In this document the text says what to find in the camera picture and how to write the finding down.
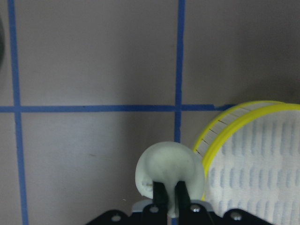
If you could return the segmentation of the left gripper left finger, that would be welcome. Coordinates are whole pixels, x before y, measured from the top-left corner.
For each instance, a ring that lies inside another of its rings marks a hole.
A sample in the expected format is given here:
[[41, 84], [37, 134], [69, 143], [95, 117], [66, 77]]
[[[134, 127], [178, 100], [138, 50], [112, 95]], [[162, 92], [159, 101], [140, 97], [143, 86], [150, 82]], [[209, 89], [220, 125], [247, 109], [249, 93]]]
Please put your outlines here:
[[164, 183], [156, 181], [153, 182], [152, 202], [160, 209], [168, 210], [169, 196]]

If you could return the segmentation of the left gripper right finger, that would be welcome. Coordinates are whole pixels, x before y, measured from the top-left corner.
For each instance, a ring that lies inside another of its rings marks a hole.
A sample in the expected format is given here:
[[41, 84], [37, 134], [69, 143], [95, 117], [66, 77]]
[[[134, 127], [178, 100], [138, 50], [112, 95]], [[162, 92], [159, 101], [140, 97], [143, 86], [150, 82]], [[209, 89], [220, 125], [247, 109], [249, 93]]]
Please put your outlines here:
[[178, 211], [185, 210], [191, 203], [187, 186], [184, 181], [178, 181], [175, 186], [175, 206]]

